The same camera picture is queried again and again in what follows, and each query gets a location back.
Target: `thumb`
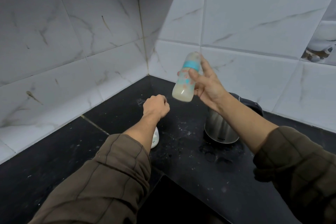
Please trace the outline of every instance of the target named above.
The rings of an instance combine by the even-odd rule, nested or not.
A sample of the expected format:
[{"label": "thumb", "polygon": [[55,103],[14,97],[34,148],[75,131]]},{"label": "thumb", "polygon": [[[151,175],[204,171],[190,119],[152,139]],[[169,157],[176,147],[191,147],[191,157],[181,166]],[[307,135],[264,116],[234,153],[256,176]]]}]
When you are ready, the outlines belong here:
[{"label": "thumb", "polygon": [[200,75],[195,69],[189,69],[190,78],[195,82],[201,83],[204,86],[208,86],[210,84],[210,79],[205,77],[204,75]]}]

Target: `hand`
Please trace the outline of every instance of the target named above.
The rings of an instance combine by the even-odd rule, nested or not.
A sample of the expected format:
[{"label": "hand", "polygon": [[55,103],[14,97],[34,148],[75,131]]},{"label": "hand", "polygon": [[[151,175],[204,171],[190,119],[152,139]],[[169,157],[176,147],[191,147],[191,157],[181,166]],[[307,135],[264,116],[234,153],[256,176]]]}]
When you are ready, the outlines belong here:
[{"label": "hand", "polygon": [[204,104],[219,113],[219,106],[229,93],[224,89],[216,73],[203,56],[201,56],[201,66],[203,75],[194,69],[189,69],[191,79],[196,82],[194,95],[198,95]]},{"label": "hand", "polygon": [[155,115],[158,119],[163,118],[170,111],[167,99],[163,95],[151,96],[143,104],[143,115]]}]

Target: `granite countertop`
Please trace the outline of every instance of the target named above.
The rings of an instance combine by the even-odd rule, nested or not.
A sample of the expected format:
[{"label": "granite countertop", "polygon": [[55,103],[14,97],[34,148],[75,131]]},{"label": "granite countertop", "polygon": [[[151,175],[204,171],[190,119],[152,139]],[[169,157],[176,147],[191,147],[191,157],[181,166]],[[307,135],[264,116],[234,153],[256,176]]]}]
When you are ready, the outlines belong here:
[{"label": "granite countertop", "polygon": [[[165,95],[170,112],[158,123],[160,141],[149,154],[152,188],[164,173],[232,223],[299,223],[273,184],[254,179],[253,154],[246,145],[209,139],[204,133],[207,107],[197,97],[190,103],[173,99],[173,87],[147,76],[84,116],[108,134],[122,133],[141,118],[147,98]],[[269,113],[265,117],[336,152],[333,133]],[[0,223],[27,223],[52,189],[92,158],[106,137],[79,117],[0,165]]]}]

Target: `stainless steel kettle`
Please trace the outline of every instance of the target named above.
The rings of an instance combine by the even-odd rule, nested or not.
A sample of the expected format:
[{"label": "stainless steel kettle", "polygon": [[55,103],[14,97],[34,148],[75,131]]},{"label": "stainless steel kettle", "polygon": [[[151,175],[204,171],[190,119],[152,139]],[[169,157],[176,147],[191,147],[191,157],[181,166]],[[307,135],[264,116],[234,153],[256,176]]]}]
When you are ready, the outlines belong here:
[{"label": "stainless steel kettle", "polygon": [[[258,103],[251,100],[241,98],[237,94],[230,93],[244,105],[250,107],[253,111],[263,116],[263,110]],[[204,124],[204,130],[207,135],[219,143],[234,143],[239,139],[237,133],[230,127],[230,125],[219,115],[216,111],[208,108],[208,116]]]}]

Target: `brown sleeve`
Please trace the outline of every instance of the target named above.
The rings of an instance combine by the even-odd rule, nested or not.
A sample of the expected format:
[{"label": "brown sleeve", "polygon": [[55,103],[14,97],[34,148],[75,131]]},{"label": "brown sleeve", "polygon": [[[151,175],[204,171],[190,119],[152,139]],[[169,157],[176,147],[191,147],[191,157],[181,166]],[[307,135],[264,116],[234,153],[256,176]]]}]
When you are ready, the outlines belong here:
[{"label": "brown sleeve", "polygon": [[150,174],[143,146],[128,135],[111,135],[50,193],[30,224],[136,223]]},{"label": "brown sleeve", "polygon": [[336,223],[336,156],[290,127],[272,131],[255,155],[255,178],[272,181],[302,223]]}]

